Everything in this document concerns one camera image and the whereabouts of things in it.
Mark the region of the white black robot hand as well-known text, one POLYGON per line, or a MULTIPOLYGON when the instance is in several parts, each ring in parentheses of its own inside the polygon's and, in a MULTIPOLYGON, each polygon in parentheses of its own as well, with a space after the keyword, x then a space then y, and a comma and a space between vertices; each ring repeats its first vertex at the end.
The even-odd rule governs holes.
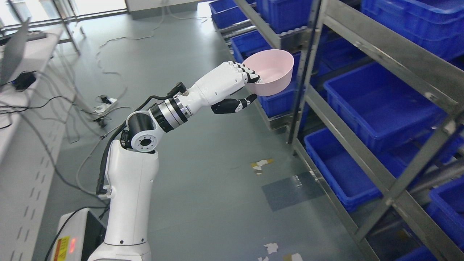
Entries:
POLYGON ((206 75, 197 80, 187 89, 186 96, 180 96, 179 101, 188 110, 190 116, 203 107, 210 107, 214 114, 237 113, 257 99, 251 94, 244 99, 229 99, 247 84, 260 81, 260 76, 244 64, 233 61, 223 62, 206 75))

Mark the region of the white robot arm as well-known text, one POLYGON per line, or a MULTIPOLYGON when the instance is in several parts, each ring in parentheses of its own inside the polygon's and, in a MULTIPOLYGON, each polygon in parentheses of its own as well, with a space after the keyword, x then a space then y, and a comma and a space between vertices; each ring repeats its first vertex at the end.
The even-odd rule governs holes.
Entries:
POLYGON ((96 192, 110 200, 104 241, 90 261, 149 261, 151 192, 159 170, 156 147, 162 136, 189 118, 179 82, 166 96, 149 96, 111 136, 100 165, 96 192))

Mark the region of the robot base box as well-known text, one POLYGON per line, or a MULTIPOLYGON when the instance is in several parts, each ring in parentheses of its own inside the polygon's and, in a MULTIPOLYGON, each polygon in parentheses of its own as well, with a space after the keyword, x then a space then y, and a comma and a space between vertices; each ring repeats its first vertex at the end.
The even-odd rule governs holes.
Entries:
POLYGON ((61 216, 47 261, 86 261, 103 242, 106 225, 90 208, 61 216))

